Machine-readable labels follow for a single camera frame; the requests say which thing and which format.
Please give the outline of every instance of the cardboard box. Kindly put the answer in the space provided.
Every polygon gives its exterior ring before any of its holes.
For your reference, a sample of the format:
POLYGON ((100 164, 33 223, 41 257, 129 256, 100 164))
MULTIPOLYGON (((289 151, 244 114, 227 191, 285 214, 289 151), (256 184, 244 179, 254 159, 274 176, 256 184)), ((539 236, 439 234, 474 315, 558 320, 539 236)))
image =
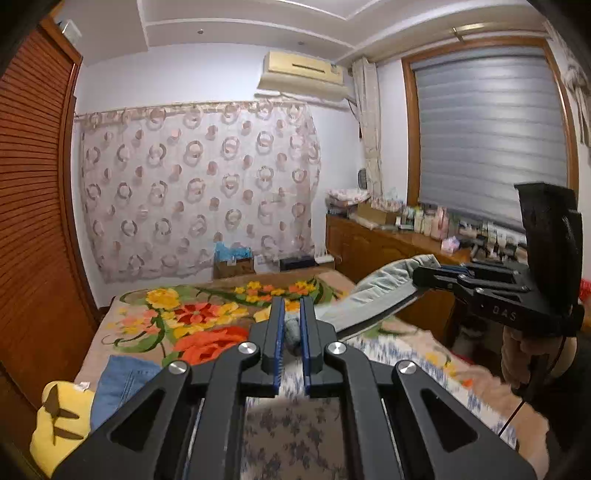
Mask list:
POLYGON ((255 261, 254 257, 243 258, 236 260, 233 265, 228 265, 228 262, 214 261, 213 263, 213 278, 228 278, 236 277, 238 275, 248 275, 255 273, 255 261))
POLYGON ((357 215, 379 225, 394 225, 398 213, 384 212, 383 210, 372 208, 370 203, 360 203, 357 207, 357 215))

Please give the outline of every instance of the human hand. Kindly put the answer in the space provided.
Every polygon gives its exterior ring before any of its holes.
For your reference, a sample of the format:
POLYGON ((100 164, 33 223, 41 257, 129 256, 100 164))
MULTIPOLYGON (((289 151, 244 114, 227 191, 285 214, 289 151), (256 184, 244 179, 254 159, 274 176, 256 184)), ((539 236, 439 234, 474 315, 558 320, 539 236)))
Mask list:
MULTIPOLYGON (((550 356, 548 365, 554 364, 560 350, 562 337, 544 339, 524 339, 521 332, 509 327, 503 329, 501 349, 501 370, 505 381, 514 388, 530 382, 529 365, 534 355, 550 356)), ((549 373, 550 378, 558 378, 568 370, 577 352, 576 337, 568 337, 556 365, 549 373)))

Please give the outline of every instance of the wooden wardrobe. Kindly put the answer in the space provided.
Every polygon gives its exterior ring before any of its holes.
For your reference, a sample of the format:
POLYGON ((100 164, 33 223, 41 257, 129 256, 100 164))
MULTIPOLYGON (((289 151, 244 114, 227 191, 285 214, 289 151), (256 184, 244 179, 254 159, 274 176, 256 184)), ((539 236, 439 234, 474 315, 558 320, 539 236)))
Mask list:
POLYGON ((0 79, 0 434, 22 450, 43 387, 73 380, 98 321, 70 189, 81 62, 47 18, 0 79))

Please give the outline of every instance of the beige curtain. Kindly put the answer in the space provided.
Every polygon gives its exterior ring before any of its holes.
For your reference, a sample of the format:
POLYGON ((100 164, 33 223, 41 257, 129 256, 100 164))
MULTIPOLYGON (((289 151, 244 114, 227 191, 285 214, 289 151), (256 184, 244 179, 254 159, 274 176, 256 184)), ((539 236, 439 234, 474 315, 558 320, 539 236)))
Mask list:
POLYGON ((591 147, 591 86, 589 80, 560 34, 548 21, 545 22, 545 27, 552 40, 562 49, 566 56, 568 66, 566 72, 562 74, 562 81, 577 102, 579 129, 581 132, 580 142, 587 147, 591 147))
POLYGON ((301 102, 193 103, 83 118, 86 227, 105 281, 182 277, 215 242, 312 252, 320 146, 301 102))
POLYGON ((378 72, 375 63, 365 57, 353 63, 353 80, 363 136, 368 190, 373 198, 382 197, 380 152, 381 120, 379 111, 378 72))

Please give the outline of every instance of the gray window blind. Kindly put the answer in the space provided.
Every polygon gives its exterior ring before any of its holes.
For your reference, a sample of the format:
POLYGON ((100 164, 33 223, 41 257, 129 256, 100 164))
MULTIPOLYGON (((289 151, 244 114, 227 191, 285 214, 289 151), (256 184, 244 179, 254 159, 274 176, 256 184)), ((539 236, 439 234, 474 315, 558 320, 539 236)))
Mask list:
POLYGON ((513 185, 567 183, 562 107, 543 50, 477 48, 411 68, 421 128, 419 200, 522 229, 513 185))

